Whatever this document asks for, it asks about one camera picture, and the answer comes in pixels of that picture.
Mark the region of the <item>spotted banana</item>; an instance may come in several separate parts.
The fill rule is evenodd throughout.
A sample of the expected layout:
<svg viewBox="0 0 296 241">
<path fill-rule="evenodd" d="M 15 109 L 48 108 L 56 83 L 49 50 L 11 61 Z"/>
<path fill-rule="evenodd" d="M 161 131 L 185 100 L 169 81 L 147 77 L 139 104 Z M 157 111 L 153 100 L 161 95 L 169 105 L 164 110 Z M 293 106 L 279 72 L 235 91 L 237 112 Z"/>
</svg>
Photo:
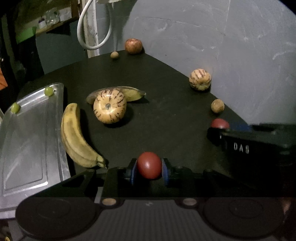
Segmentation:
<svg viewBox="0 0 296 241">
<path fill-rule="evenodd" d="M 137 88 L 130 87 L 130 86 L 114 86 L 114 87 L 107 87 L 107 88 L 102 88 L 102 89 L 98 89 L 98 90 L 93 91 L 92 93 L 90 93 L 86 97 L 86 102 L 88 104 L 93 104 L 96 97 L 98 96 L 99 92 L 111 90 L 111 89 L 116 89 L 116 90 L 119 90 L 120 92 L 122 92 L 124 94 L 124 96 L 126 97 L 127 102 L 139 100 L 139 99 L 143 98 L 144 96 L 146 96 L 146 94 L 147 94 L 145 91 L 142 91 Z"/>
</svg>

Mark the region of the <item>red tomato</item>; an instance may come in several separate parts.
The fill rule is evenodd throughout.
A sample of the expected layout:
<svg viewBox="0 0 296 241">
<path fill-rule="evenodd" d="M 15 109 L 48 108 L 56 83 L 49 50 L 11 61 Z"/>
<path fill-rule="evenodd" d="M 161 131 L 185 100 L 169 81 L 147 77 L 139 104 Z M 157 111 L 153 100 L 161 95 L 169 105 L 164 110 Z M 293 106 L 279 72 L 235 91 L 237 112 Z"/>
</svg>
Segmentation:
<svg viewBox="0 0 296 241">
<path fill-rule="evenodd" d="M 139 173 L 146 179 L 155 179 L 162 172 L 162 161 L 153 152 L 144 152 L 137 159 Z"/>
<path fill-rule="evenodd" d="M 212 120 L 210 127 L 211 128 L 229 129 L 230 124 L 229 124 L 229 122 L 227 122 L 226 120 L 224 120 L 222 118 L 216 118 L 216 119 Z"/>
</svg>

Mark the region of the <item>green tomato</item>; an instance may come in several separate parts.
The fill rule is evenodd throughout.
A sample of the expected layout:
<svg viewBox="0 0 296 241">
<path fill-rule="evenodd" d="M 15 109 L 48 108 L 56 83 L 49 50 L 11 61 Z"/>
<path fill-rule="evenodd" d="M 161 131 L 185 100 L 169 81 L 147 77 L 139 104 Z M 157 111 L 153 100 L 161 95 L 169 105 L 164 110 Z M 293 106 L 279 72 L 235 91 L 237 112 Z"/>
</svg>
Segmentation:
<svg viewBox="0 0 296 241">
<path fill-rule="evenodd" d="M 11 112 L 14 114 L 17 114 L 20 111 L 20 109 L 21 109 L 21 106 L 17 102 L 14 102 L 11 105 Z"/>
<path fill-rule="evenodd" d="M 54 94 L 54 92 L 55 90 L 53 89 L 53 87 L 47 86 L 44 90 L 44 95 L 50 97 Z"/>
</svg>

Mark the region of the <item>small striped melon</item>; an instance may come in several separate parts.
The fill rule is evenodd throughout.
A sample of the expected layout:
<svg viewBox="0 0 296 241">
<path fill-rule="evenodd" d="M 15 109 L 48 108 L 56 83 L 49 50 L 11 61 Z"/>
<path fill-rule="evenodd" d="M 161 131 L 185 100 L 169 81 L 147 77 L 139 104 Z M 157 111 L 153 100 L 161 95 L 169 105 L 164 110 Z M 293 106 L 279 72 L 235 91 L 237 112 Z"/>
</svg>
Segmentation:
<svg viewBox="0 0 296 241">
<path fill-rule="evenodd" d="M 200 91 L 207 90 L 211 85 L 211 81 L 211 74 L 200 68 L 192 71 L 189 76 L 190 86 Z"/>
</svg>

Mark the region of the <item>brown round fruit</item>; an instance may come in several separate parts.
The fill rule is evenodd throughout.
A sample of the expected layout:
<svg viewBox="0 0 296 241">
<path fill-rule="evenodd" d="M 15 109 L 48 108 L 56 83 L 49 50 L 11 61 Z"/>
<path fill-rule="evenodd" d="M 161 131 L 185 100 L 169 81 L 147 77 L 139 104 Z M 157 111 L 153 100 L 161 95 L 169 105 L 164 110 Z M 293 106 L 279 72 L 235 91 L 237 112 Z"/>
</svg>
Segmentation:
<svg viewBox="0 0 296 241">
<path fill-rule="evenodd" d="M 224 109 L 225 109 L 225 104 L 221 99 L 215 99 L 211 103 L 211 110 L 214 113 L 221 113 L 222 111 L 224 111 Z"/>
</svg>

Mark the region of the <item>small brown nut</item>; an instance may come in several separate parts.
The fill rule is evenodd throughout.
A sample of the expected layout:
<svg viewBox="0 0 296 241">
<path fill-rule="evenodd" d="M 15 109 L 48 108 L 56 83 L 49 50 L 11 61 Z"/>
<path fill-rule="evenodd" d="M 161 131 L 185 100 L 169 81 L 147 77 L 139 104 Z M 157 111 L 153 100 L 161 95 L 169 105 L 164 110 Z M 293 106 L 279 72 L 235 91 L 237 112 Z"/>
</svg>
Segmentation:
<svg viewBox="0 0 296 241">
<path fill-rule="evenodd" d="M 112 59 L 116 59 L 116 58 L 119 57 L 119 53 L 118 53 L 117 51 L 114 51 L 114 52 L 112 52 L 112 53 L 110 54 L 110 57 L 111 57 Z"/>
</svg>

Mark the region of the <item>large striped melon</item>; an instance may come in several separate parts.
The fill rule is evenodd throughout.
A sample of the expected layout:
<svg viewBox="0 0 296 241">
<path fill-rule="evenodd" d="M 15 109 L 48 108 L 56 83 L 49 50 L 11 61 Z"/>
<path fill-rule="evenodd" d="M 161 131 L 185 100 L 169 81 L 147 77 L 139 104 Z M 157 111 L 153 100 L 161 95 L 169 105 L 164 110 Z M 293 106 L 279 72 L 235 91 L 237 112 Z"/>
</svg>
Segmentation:
<svg viewBox="0 0 296 241">
<path fill-rule="evenodd" d="M 127 100 L 117 89 L 101 90 L 93 104 L 96 118 L 105 124 L 120 121 L 126 112 Z"/>
</svg>

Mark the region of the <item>green box on shelf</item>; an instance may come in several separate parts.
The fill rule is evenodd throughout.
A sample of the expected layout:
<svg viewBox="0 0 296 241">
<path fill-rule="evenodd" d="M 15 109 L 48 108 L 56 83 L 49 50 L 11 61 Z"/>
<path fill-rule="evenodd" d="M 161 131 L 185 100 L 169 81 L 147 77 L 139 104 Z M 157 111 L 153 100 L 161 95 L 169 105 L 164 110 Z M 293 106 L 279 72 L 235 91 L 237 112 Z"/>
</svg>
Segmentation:
<svg viewBox="0 0 296 241">
<path fill-rule="evenodd" d="M 21 33 L 19 33 L 16 36 L 16 42 L 21 43 L 31 37 L 34 37 L 36 35 L 36 29 L 37 29 L 37 27 L 30 27 L 30 28 L 23 30 Z"/>
</svg>

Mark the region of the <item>metal tray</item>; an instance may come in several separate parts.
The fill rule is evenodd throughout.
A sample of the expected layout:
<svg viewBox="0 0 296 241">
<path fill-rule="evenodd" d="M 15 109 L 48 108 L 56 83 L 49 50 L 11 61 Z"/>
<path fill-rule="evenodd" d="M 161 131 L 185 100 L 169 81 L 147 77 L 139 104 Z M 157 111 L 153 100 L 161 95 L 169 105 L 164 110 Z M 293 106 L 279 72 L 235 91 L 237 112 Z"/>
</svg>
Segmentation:
<svg viewBox="0 0 296 241">
<path fill-rule="evenodd" d="M 50 85 L 20 99 L 1 122 L 1 219 L 14 219 L 27 197 L 70 178 L 61 140 L 64 85 Z"/>
</svg>

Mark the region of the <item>reddish apple at corner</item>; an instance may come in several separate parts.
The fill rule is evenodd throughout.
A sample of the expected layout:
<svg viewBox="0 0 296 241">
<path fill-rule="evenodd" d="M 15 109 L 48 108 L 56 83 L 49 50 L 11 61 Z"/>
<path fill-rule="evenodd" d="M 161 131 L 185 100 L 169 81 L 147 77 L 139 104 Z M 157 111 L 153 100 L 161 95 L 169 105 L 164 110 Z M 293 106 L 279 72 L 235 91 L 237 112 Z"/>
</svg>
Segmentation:
<svg viewBox="0 0 296 241">
<path fill-rule="evenodd" d="M 142 41 L 135 38 L 127 39 L 125 42 L 125 50 L 129 54 L 137 54 L 142 51 Z"/>
</svg>

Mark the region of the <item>yellow banana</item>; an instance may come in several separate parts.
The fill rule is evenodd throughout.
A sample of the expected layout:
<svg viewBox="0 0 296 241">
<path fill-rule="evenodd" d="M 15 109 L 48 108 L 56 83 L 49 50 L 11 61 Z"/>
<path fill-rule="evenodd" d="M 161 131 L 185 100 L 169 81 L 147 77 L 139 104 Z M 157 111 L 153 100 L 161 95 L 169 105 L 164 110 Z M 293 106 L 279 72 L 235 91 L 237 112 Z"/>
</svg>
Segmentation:
<svg viewBox="0 0 296 241">
<path fill-rule="evenodd" d="M 84 168 L 105 168 L 104 158 L 86 142 L 80 127 L 80 109 L 78 104 L 66 106 L 61 121 L 61 137 L 66 153 L 78 165 Z"/>
</svg>

